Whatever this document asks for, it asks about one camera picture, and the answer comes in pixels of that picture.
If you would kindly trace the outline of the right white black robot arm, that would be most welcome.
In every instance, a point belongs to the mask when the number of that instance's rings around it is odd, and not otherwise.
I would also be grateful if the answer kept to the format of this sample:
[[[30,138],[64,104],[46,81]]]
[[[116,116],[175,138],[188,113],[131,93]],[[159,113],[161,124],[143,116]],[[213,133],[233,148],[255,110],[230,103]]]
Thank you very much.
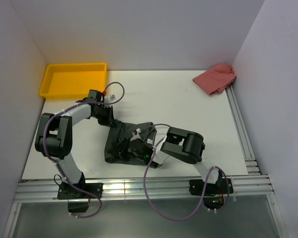
[[[118,158],[123,162],[135,161],[150,168],[161,167],[168,159],[176,159],[194,165],[203,178],[205,188],[216,193],[222,187],[223,173],[214,164],[202,158],[205,150],[202,135],[176,127],[169,127],[166,135],[154,144],[156,125],[136,127],[131,135],[117,145]]]

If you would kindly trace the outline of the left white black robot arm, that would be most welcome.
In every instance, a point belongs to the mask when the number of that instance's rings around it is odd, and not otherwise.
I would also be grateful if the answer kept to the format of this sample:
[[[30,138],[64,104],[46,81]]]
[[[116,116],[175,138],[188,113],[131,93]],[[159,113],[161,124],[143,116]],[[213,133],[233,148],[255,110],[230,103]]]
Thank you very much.
[[[87,186],[85,176],[77,167],[71,150],[73,147],[73,126],[84,119],[96,118],[100,125],[114,124],[114,95],[105,91],[90,90],[88,96],[74,106],[61,112],[43,113],[35,138],[35,149],[53,162],[61,180],[61,190],[69,189],[75,198],[85,196]]]

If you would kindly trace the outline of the dark green t-shirt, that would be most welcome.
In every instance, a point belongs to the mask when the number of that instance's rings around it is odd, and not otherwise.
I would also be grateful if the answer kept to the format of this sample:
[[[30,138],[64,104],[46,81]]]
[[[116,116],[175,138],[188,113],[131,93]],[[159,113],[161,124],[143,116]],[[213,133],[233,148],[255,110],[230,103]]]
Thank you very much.
[[[157,130],[153,122],[144,122],[140,124],[126,123],[115,120],[115,126],[111,127],[107,136],[104,149],[105,162],[110,164],[133,165],[119,157],[119,152],[124,143],[132,138],[132,132],[137,128],[141,129],[141,138],[148,146],[153,148]]]

